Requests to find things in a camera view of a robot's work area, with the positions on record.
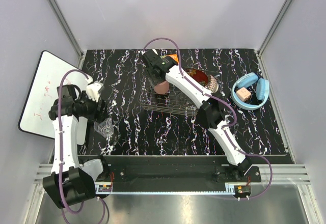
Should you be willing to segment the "clear drinking glass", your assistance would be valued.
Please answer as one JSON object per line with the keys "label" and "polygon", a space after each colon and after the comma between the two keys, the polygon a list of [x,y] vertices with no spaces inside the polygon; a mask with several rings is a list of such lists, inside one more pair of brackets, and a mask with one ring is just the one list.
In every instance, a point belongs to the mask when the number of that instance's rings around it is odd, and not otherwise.
{"label": "clear drinking glass", "polygon": [[111,118],[106,118],[103,122],[94,122],[94,130],[105,138],[114,134],[114,127]]}

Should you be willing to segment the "pink plastic cup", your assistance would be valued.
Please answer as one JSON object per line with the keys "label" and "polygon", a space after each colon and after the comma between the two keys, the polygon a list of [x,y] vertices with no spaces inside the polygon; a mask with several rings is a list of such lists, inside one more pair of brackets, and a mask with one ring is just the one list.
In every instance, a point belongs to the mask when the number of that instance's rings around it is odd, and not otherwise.
{"label": "pink plastic cup", "polygon": [[157,84],[153,89],[157,94],[166,94],[169,91],[169,83],[164,81],[162,83]]}

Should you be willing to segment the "red floral plate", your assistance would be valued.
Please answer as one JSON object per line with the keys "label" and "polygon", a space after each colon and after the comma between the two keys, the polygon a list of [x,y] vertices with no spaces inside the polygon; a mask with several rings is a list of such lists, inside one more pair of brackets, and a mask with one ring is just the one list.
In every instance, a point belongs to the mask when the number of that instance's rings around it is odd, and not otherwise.
{"label": "red floral plate", "polygon": [[185,69],[184,71],[203,87],[208,85],[208,76],[203,71],[193,68]]}

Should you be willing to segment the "brown patterned bowl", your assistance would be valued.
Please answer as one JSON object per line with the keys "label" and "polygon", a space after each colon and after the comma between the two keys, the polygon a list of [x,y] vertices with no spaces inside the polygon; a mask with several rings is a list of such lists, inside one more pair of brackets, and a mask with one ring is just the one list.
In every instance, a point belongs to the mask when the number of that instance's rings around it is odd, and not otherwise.
{"label": "brown patterned bowl", "polygon": [[212,75],[207,75],[208,83],[206,85],[206,89],[210,90],[211,92],[215,93],[219,89],[219,84],[217,79]]}

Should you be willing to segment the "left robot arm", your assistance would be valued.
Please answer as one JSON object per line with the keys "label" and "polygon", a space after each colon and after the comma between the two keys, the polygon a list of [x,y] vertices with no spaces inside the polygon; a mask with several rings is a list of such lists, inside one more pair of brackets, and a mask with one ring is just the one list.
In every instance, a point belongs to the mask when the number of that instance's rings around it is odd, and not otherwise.
{"label": "left robot arm", "polygon": [[57,88],[62,96],[49,111],[55,131],[55,155],[50,176],[42,180],[43,188],[54,204],[63,209],[95,197],[95,181],[105,181],[110,169],[100,157],[80,164],[77,155],[78,128],[82,119],[102,122],[104,101],[93,101],[76,85]]}

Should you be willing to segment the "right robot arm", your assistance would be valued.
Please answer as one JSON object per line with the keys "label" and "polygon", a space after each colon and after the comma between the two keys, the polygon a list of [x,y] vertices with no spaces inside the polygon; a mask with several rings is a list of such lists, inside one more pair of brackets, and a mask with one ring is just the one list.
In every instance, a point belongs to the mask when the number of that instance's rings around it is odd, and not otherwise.
{"label": "right robot arm", "polygon": [[177,87],[198,108],[196,123],[208,130],[223,149],[231,175],[236,181],[243,181],[250,174],[251,160],[239,146],[228,123],[225,121],[224,107],[227,103],[190,77],[172,57],[160,57],[155,50],[141,52],[148,79],[153,85],[164,81]]}

